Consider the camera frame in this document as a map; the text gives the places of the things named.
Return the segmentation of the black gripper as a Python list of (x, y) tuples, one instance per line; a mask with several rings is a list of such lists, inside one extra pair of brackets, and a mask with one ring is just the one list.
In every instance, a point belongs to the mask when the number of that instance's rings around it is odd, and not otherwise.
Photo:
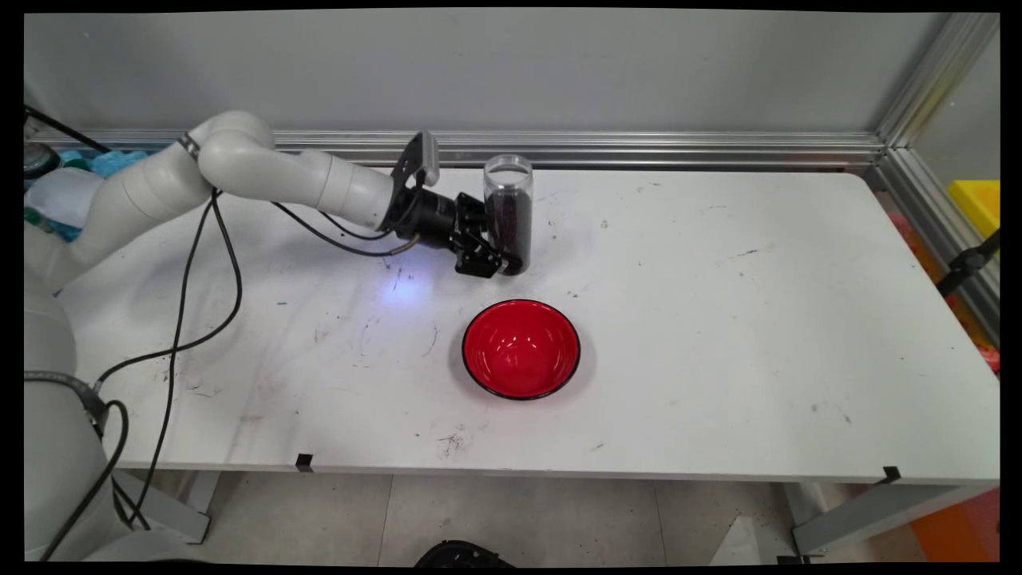
[(450, 237), (456, 229), (456, 273), (492, 278), (518, 276), (525, 262), (514, 252), (494, 248), (487, 240), (485, 202), (460, 192), (456, 201), (423, 187), (397, 187), (390, 202), (390, 230), (399, 239), (437, 250), (455, 251)]

